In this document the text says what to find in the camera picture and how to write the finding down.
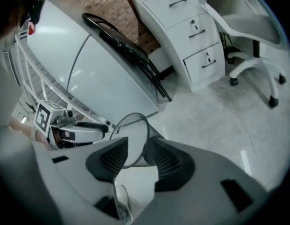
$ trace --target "white railing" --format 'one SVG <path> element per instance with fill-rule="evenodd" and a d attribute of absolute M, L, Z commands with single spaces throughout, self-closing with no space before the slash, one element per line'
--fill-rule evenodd
<path fill-rule="evenodd" d="M 46 71 L 28 48 L 26 36 L 16 34 L 15 46 L 21 80 L 30 99 L 35 100 L 34 106 L 39 100 L 50 100 L 60 105 L 63 103 L 63 107 L 74 109 L 92 122 L 106 123 L 112 130 L 112 124 L 76 100 Z"/>

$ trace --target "chair base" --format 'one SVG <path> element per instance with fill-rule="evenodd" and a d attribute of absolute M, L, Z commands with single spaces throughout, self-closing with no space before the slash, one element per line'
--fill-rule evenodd
<path fill-rule="evenodd" d="M 232 70 L 229 74 L 230 76 L 230 85 L 236 86 L 238 85 L 237 76 L 243 72 L 247 68 L 256 67 L 261 69 L 266 75 L 267 80 L 271 90 L 271 97 L 269 99 L 269 106 L 271 108 L 276 107 L 278 105 L 278 90 L 273 76 L 271 75 L 269 68 L 278 72 L 280 75 L 279 83 L 286 83 L 285 72 L 282 68 L 277 67 L 271 60 L 266 58 L 257 58 L 250 56 L 244 52 L 232 52 L 228 54 L 228 59 L 233 59 L 235 57 L 244 59 L 240 65 L 238 65 L 234 70 Z"/>

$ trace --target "white drawer cabinet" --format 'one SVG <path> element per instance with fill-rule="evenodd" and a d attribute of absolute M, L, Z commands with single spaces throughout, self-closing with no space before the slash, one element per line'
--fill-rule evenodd
<path fill-rule="evenodd" d="M 224 55 L 222 44 L 218 43 L 184 60 L 191 83 L 198 83 L 201 80 L 216 74 L 225 69 L 222 62 Z"/>
<path fill-rule="evenodd" d="M 166 34 L 183 59 L 220 41 L 215 23 L 207 13 L 177 24 Z"/>
<path fill-rule="evenodd" d="M 213 18 L 197 0 L 132 0 L 191 91 L 225 75 L 222 44 Z"/>
<path fill-rule="evenodd" d="M 146 0 L 143 3 L 165 29 L 194 15 L 205 13 L 196 0 Z"/>

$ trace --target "light gray floor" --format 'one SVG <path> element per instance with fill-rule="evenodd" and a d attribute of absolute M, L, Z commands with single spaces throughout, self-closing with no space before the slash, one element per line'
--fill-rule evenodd
<path fill-rule="evenodd" d="M 270 190 L 290 164 L 290 84 L 277 84 L 279 105 L 270 109 L 266 76 L 252 68 L 238 79 L 236 87 L 226 76 L 193 94 L 171 74 L 163 85 L 173 101 L 160 99 L 160 112 L 148 121 L 166 139 L 222 154 Z M 157 171 L 131 168 L 116 180 L 129 186 L 132 200 L 145 207 Z"/>

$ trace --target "black rectangular slot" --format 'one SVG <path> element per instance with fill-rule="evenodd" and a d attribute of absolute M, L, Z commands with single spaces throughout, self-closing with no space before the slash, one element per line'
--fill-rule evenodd
<path fill-rule="evenodd" d="M 221 185 L 223 186 L 238 212 L 243 211 L 253 203 L 253 200 L 235 180 L 223 180 Z"/>
<path fill-rule="evenodd" d="M 52 161 L 53 161 L 53 163 L 60 163 L 60 162 L 65 161 L 67 159 L 69 159 L 69 158 L 66 156 L 60 156 L 60 157 L 52 158 Z"/>

